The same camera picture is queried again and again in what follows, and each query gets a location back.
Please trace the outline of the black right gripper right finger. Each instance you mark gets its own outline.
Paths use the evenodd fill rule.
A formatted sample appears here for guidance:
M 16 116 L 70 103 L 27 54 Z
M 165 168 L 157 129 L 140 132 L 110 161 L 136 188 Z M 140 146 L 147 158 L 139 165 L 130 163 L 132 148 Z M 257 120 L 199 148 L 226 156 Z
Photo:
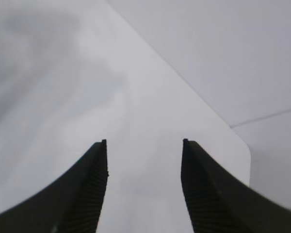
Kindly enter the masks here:
M 291 233 L 290 210 L 239 181 L 188 139 L 181 185 L 195 233 Z

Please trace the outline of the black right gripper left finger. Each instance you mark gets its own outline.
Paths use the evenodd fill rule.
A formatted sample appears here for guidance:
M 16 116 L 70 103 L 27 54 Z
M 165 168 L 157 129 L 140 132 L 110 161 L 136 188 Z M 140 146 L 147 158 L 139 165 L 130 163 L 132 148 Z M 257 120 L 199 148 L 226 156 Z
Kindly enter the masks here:
M 95 233 L 108 180 L 107 141 L 61 177 L 0 214 L 0 233 Z

